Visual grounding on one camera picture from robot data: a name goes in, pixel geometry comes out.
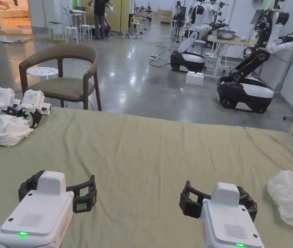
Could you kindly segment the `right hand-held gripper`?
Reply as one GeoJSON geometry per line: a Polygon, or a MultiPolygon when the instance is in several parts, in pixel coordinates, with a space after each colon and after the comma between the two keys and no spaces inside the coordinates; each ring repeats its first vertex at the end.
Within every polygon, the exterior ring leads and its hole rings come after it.
{"type": "Polygon", "coordinates": [[[200,218],[205,248],[263,248],[254,221],[257,203],[234,184],[218,182],[212,195],[202,193],[186,181],[179,206],[185,216],[200,218]],[[197,201],[190,198],[197,196],[197,201]]]}

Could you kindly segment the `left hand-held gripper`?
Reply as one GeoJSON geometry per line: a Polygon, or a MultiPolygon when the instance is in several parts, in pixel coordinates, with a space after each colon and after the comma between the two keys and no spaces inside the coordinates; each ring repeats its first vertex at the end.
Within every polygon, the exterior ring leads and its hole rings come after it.
{"type": "Polygon", "coordinates": [[[41,170],[21,184],[18,197],[0,227],[0,248],[60,248],[73,212],[89,212],[97,202],[95,175],[66,187],[63,173],[41,170]]]}

